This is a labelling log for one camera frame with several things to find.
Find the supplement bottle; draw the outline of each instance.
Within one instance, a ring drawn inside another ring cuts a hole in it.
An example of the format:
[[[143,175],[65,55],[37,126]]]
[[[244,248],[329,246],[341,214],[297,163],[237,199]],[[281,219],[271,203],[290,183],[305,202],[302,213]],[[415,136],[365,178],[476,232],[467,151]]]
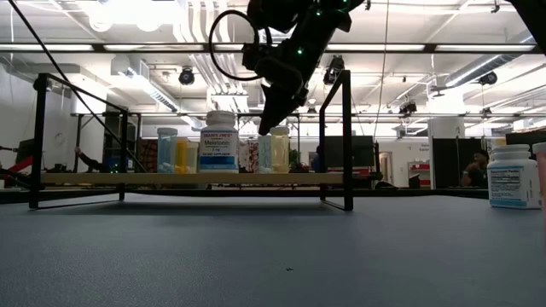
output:
[[[234,128],[235,115],[227,111],[206,114],[206,128],[201,131],[199,173],[238,173],[239,134]]]
[[[493,150],[493,161],[487,166],[491,206],[540,208],[537,162],[529,159],[530,156],[529,145],[508,145]]]

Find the black cable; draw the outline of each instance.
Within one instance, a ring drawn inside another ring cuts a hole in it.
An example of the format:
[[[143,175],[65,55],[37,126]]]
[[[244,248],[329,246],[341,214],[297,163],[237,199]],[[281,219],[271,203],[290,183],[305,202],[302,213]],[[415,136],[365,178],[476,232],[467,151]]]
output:
[[[57,64],[57,62],[55,61],[55,59],[53,58],[53,55],[51,55],[51,53],[49,52],[49,50],[47,49],[47,47],[45,47],[45,44],[44,42],[42,42],[42,39],[38,36],[38,34],[36,33],[36,31],[34,31],[34,28],[31,26],[30,22],[28,22],[28,20],[26,19],[26,17],[23,15],[23,13],[20,11],[19,7],[17,6],[17,4],[15,4],[15,1],[14,0],[8,0],[9,1],[9,4],[11,4],[11,7],[14,9],[15,12],[17,12],[17,15],[21,18],[21,20],[23,20],[23,23],[25,23],[25,26],[26,28],[28,29],[28,31],[31,32],[31,34],[34,36],[34,38],[38,41],[38,44],[42,47],[42,50],[44,51],[44,53],[48,56],[49,58],[49,61],[51,61],[51,64],[53,64],[53,66],[55,67],[55,70],[61,75],[61,77],[67,81],[68,83],[71,84],[70,80],[68,80],[67,78],[67,75],[61,70],[61,68],[59,67],[59,65]],[[104,127],[104,130],[106,130],[110,136],[112,136],[116,142],[119,143],[119,145],[121,145],[121,140],[116,136],[114,135],[114,133],[110,130],[110,128],[108,128],[106,126],[106,124],[104,124],[100,119],[99,117],[91,110],[91,108],[87,105],[87,103],[85,103],[84,99],[82,98],[82,96],[79,94],[79,92],[77,90],[74,91],[74,94],[76,95],[76,97],[82,102],[82,104],[89,110],[89,112],[91,113],[91,115],[99,122],[99,124],[101,124],[102,127]],[[129,154],[129,157],[133,158],[135,160],[135,162],[138,163],[138,165],[144,169],[144,167],[142,167],[142,164],[138,161],[137,157],[135,157],[134,154],[132,154],[132,152],[126,148],[125,151]]]
[[[231,78],[231,79],[234,79],[234,80],[237,80],[237,81],[254,81],[254,80],[258,80],[258,79],[261,78],[260,76],[243,78],[243,77],[237,77],[237,76],[233,76],[233,75],[229,74],[228,72],[226,72],[218,64],[218,62],[216,61],[216,58],[214,57],[214,44],[212,42],[212,37],[214,36],[214,31],[216,30],[216,27],[218,26],[218,23],[221,21],[221,19],[224,18],[225,16],[229,15],[229,14],[235,14],[237,16],[240,16],[240,17],[244,18],[246,21],[248,21],[248,23],[250,24],[250,26],[252,27],[253,32],[254,32],[254,41],[253,41],[254,48],[258,49],[259,34],[258,34],[258,28],[254,25],[254,22],[246,14],[244,14],[244,13],[238,11],[238,10],[235,10],[235,9],[228,9],[228,10],[224,11],[223,13],[221,13],[216,18],[216,20],[212,23],[211,31],[210,31],[210,33],[208,35],[208,47],[209,47],[209,52],[211,54],[212,63],[224,76],[226,76],[228,78]],[[273,44],[273,39],[271,38],[271,32],[270,32],[270,29],[268,27],[265,28],[265,35],[267,37],[267,45],[271,46]]]

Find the wooden shelf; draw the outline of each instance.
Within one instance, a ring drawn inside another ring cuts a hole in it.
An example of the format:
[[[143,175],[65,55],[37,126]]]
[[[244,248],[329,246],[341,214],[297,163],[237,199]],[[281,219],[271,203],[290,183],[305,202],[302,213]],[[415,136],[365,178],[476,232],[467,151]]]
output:
[[[253,184],[341,184],[342,174],[42,174],[42,183],[94,184],[193,184],[193,183],[253,183]]]

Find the fluorescent light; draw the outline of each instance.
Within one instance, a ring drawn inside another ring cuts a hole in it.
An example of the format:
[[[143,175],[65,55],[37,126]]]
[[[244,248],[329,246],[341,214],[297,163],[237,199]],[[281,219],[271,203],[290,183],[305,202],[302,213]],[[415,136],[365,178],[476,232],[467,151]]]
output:
[[[214,45],[216,51],[241,51],[242,43],[217,43]]]
[[[327,51],[423,51],[424,44],[330,43]]]
[[[200,43],[177,44],[105,44],[106,51],[188,51],[205,50]]]
[[[514,51],[531,51],[535,48],[534,44],[440,44],[436,46],[435,51],[473,51],[473,52],[514,52]]]
[[[46,44],[49,51],[93,51],[90,44]],[[42,51],[37,43],[3,43],[0,44],[0,51]]]
[[[143,117],[176,117],[177,113],[142,113]]]

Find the gray table surface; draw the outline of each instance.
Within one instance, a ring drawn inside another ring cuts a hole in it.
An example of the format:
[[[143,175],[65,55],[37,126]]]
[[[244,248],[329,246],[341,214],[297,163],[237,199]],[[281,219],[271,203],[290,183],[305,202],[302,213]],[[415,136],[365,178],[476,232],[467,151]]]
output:
[[[4,205],[0,306],[544,307],[544,215],[439,196],[350,213],[134,194]]]

